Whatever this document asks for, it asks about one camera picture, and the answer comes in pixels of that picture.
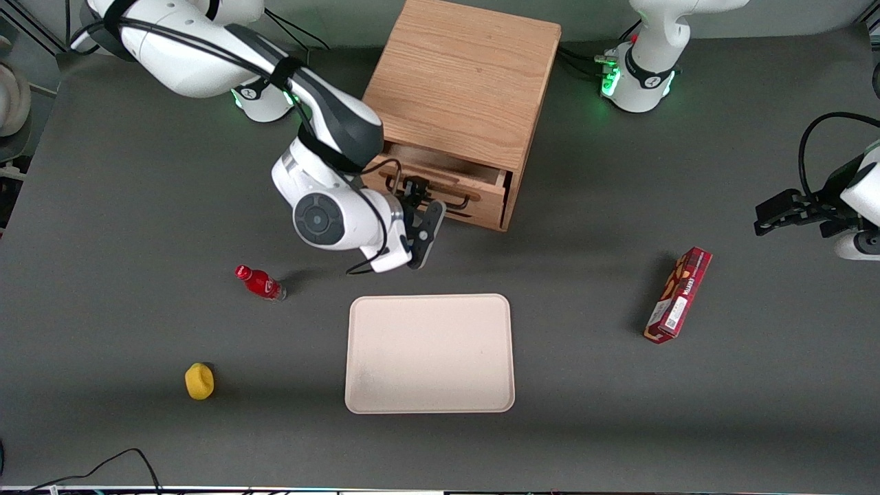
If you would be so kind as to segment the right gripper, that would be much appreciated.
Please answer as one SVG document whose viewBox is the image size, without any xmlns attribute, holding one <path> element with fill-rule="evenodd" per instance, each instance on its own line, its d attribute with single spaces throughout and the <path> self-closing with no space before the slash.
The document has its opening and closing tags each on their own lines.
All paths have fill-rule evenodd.
<svg viewBox="0 0 880 495">
<path fill-rule="evenodd" d="M 427 206 L 432 201 L 430 181 L 425 178 L 408 177 L 404 181 L 404 204 L 408 208 Z M 413 259 L 411 243 L 406 228 L 411 228 L 412 216 L 400 201 L 392 195 L 370 195 L 376 220 L 377 234 L 370 245 L 370 267 L 382 273 L 404 267 Z"/>
</svg>

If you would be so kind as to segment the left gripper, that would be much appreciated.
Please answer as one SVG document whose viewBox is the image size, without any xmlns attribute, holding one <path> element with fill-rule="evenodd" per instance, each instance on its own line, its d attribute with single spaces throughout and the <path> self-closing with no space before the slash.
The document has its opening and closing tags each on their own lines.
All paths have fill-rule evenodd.
<svg viewBox="0 0 880 495">
<path fill-rule="evenodd" d="M 840 166 L 815 195 L 824 211 L 835 220 L 823 220 L 811 201 L 798 190 L 784 190 L 755 207 L 754 232 L 758 237 L 788 226 L 820 223 L 823 238 L 848 230 L 878 232 L 879 141 L 864 153 Z"/>
</svg>

